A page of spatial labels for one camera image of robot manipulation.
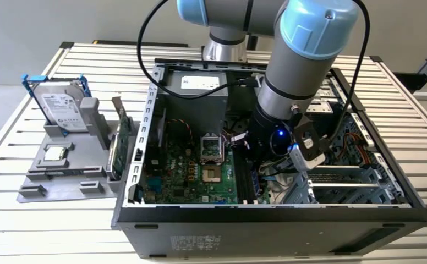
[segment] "blue drive bracket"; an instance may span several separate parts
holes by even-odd
[[[39,109],[39,111],[41,111],[42,114],[43,114],[46,123],[47,123],[49,125],[51,125],[50,119],[47,118],[47,116],[46,116],[46,114],[45,114],[43,108],[42,108],[42,106],[39,105],[39,102],[38,102],[38,100],[37,100],[37,98],[35,98],[35,94],[34,94],[34,92],[33,92],[33,90],[31,90],[31,88],[30,88],[30,85],[31,85],[33,83],[41,83],[41,82],[43,83],[43,82],[47,80],[47,77],[46,77],[46,75],[34,75],[34,76],[30,77],[29,80],[27,80],[27,77],[29,77],[27,74],[22,74],[22,75],[21,75],[21,84],[22,84],[25,90],[27,91],[30,98],[33,98],[34,101],[35,101],[35,103],[37,103],[38,109]]]
[[[58,79],[58,78],[55,78],[55,79],[53,79],[53,78],[49,79],[47,75],[33,75],[33,76],[30,76],[30,77],[29,77],[27,74],[22,74],[22,75],[21,75],[21,84],[22,84],[25,90],[27,91],[30,98],[33,98],[34,101],[35,101],[35,103],[37,103],[38,109],[39,109],[39,111],[41,111],[42,114],[43,114],[43,117],[45,117],[45,120],[46,120],[46,124],[47,124],[47,125],[53,125],[53,124],[51,124],[50,119],[47,118],[47,116],[46,116],[46,114],[45,114],[45,111],[43,111],[42,106],[41,106],[41,104],[39,104],[39,102],[38,102],[38,100],[37,100],[37,98],[35,98],[35,94],[34,94],[34,92],[33,92],[33,90],[31,90],[31,87],[33,87],[34,85],[39,84],[39,83],[60,82],[60,81],[76,81],[76,80],[81,83],[84,96],[85,96],[85,97],[92,97],[92,95],[90,95],[90,90],[89,90],[89,86],[88,86],[88,79],[86,79],[86,77],[85,77],[82,74],[81,74],[81,75],[78,76],[78,78],[76,78],[76,79],[65,79],[65,80],[64,80],[64,79]],[[61,128],[61,134],[62,134],[64,136],[66,136],[68,133],[69,133],[69,132],[68,132],[65,129]]]

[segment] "blue joint cap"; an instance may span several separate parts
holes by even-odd
[[[33,75],[29,78],[29,81],[34,82],[34,83],[43,83],[45,81],[47,81],[47,76],[46,75]]]
[[[177,0],[177,12],[185,21],[208,26],[204,0]]]
[[[289,0],[280,17],[281,38],[299,55],[324,60],[344,49],[356,20],[352,0]]]

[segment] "sticker label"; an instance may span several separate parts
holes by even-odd
[[[43,103],[57,125],[68,131],[86,130],[74,100],[69,95],[42,93]]]
[[[182,76],[181,89],[212,90],[220,86],[220,78],[213,76]]]
[[[220,240],[220,235],[173,235],[170,246],[176,251],[217,250]]]
[[[46,172],[45,174],[46,175],[64,175],[62,172]]]

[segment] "connector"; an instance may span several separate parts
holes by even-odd
[[[137,148],[137,150],[134,151],[134,161],[141,161],[141,156],[142,156],[142,150]]]
[[[363,139],[356,139],[356,140],[353,140],[353,142],[351,144],[355,146],[365,146],[367,142]]]
[[[249,78],[238,80],[238,84],[244,85],[245,87],[250,87],[250,88],[257,88],[258,87],[257,80],[253,77],[249,77]]]

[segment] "red wire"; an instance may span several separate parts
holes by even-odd
[[[182,123],[185,125],[185,127],[186,127],[186,129],[189,131],[190,141],[193,141],[192,130],[190,130],[190,127],[189,127],[188,123],[185,123],[182,119],[170,119],[170,120],[168,120],[168,123],[170,123],[170,122],[180,122],[180,123]]]
[[[344,134],[344,137],[343,137],[343,148],[340,149],[340,152],[339,152],[339,155],[337,155],[337,160],[341,158],[341,156],[344,154],[344,150],[345,150],[345,147],[347,147],[347,141],[345,141],[347,136],[352,137],[352,141],[360,139],[359,135],[355,134],[355,133],[345,133]],[[368,156],[367,156],[367,154],[364,152],[363,147],[361,146],[356,146],[356,148],[357,148],[357,151],[360,153],[360,156],[361,156],[361,159],[363,159],[364,163],[369,164],[369,158],[368,158]]]

